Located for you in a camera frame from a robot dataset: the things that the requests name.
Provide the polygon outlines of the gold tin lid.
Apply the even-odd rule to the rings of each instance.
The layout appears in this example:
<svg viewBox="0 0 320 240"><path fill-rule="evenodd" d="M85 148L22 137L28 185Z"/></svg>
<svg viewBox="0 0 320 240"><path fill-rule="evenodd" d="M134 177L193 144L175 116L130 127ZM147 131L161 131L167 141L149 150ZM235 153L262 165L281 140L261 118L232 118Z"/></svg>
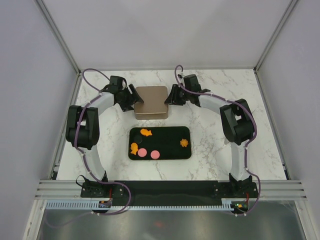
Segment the gold tin lid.
<svg viewBox="0 0 320 240"><path fill-rule="evenodd" d="M136 91L143 100L134 104L136 115L163 115L169 112L169 106L165 103L168 97L166 86L139 86Z"/></svg>

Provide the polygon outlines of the gold cookie tin box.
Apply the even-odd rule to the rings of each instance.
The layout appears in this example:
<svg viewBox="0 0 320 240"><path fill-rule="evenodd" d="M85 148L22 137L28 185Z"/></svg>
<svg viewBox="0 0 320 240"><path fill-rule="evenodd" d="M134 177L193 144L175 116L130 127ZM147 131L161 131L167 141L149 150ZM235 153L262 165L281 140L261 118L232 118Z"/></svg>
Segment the gold cookie tin box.
<svg viewBox="0 0 320 240"><path fill-rule="evenodd" d="M169 112L135 112L134 115L137 120L165 120L168 118Z"/></svg>

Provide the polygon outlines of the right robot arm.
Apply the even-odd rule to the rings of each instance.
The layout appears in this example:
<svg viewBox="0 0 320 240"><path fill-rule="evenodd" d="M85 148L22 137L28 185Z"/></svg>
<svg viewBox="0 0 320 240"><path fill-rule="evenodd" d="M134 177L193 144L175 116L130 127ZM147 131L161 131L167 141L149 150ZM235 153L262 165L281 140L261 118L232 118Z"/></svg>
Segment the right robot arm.
<svg viewBox="0 0 320 240"><path fill-rule="evenodd" d="M175 78L177 83L172 85L166 104L183 106L190 102L220 115L224 137L231 146L228 191L233 197L241 197L252 183L248 145L257 135L257 124L248 102L243 98L228 100L202 89L195 74L175 74Z"/></svg>

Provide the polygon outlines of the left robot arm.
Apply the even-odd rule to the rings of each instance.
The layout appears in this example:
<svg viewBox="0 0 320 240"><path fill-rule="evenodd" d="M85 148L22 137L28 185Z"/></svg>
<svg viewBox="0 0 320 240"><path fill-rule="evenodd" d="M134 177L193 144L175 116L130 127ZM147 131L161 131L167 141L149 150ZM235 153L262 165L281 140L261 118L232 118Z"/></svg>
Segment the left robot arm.
<svg viewBox="0 0 320 240"><path fill-rule="evenodd" d="M97 144L100 138L99 116L119 105L123 112L133 111L135 103L143 103L133 84L112 75L109 83L83 105L71 105L67 113L65 138L77 150L86 169L86 179L93 182L92 192L105 197L110 190L106 170L102 167Z"/></svg>

